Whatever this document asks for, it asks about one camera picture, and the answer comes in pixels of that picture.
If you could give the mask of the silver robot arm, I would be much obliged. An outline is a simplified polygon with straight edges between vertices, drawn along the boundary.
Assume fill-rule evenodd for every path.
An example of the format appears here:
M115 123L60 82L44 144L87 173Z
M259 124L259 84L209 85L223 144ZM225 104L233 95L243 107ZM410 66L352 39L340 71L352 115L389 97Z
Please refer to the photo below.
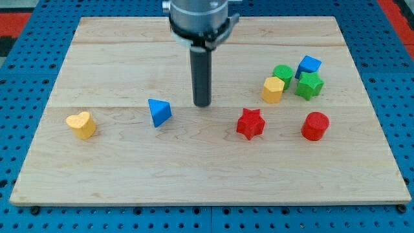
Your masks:
M169 16L173 38L194 52L213 51L224 43L240 15L228 15L228 0L168 0L162 9Z

